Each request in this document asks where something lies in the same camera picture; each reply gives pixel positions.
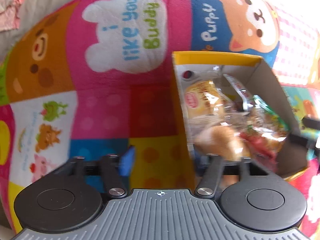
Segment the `bread bun packet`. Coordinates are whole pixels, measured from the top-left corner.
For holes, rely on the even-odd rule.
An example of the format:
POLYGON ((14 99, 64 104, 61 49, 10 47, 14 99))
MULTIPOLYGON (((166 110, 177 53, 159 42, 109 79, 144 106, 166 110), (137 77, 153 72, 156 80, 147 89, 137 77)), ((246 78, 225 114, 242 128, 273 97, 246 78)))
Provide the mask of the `bread bun packet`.
POLYGON ((187 69, 182 72, 183 99, 188 118, 225 114, 225 105, 216 83, 221 81, 219 66, 207 71, 187 69))
POLYGON ((230 125, 205 128, 195 137, 194 146, 202 154, 219 155, 229 161, 251 156, 240 133, 230 125))

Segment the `round red-lid jelly cup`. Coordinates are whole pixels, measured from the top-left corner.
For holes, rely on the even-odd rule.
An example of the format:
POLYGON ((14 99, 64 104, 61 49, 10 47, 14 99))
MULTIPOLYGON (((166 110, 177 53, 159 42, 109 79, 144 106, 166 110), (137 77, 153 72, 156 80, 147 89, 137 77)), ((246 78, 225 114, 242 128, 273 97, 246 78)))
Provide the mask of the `round red-lid jelly cup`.
POLYGON ((235 91, 235 99, 239 111, 250 112, 255 106, 255 101, 253 99, 252 93, 235 77, 223 74, 223 77, 230 84, 230 87, 235 91))

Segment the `lower bread bun packet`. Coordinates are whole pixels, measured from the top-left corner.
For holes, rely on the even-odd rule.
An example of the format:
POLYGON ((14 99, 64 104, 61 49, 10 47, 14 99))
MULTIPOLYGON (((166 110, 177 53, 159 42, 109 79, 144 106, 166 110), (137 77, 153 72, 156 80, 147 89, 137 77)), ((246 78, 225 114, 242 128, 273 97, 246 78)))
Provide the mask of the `lower bread bun packet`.
POLYGON ((219 155, 229 161, 251 156, 240 133, 230 125, 205 128, 195 137, 194 146, 202 154, 219 155))

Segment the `upper bread bun packet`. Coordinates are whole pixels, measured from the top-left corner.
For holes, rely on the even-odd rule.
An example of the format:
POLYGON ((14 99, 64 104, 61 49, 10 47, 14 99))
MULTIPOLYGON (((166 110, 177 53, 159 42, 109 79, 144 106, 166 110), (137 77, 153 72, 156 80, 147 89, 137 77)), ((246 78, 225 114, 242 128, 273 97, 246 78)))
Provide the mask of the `upper bread bun packet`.
POLYGON ((183 99, 188 118, 225 114, 225 105, 216 83, 221 81, 219 66, 207 71, 187 69, 182 72, 183 99))

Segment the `colourful cartoon play mat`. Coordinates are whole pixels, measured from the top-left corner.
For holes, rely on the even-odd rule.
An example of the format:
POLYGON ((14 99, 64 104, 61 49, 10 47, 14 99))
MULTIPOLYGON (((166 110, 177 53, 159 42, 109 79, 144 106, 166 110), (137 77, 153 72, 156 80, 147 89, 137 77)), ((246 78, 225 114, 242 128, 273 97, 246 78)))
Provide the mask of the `colourful cartoon play mat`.
POLYGON ((74 155, 134 145, 125 183, 194 187, 172 64, 191 50, 270 67, 273 80, 240 77, 289 125, 319 113, 309 16, 272 0, 73 0, 29 24, 1 64, 1 198, 15 231, 18 193, 74 155))

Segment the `yellow cardboard box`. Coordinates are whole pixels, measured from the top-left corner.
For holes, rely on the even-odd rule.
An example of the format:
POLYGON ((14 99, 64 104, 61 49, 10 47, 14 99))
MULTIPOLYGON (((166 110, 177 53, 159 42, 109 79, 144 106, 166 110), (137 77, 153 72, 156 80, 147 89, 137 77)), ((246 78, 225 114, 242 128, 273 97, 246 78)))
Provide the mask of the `yellow cardboard box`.
POLYGON ((172 61, 179 132, 191 159, 251 157, 288 181, 306 171, 298 122, 262 57, 176 51, 172 61))

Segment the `clear green-edged snack bag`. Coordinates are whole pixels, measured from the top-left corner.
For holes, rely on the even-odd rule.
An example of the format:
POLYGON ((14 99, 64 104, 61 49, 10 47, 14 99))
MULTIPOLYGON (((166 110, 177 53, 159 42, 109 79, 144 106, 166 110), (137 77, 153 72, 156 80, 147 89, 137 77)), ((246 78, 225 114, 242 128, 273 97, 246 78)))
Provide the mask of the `clear green-edged snack bag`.
POLYGON ((240 137, 256 156, 269 164, 275 164, 289 128, 260 96, 254 95, 253 102, 240 137))

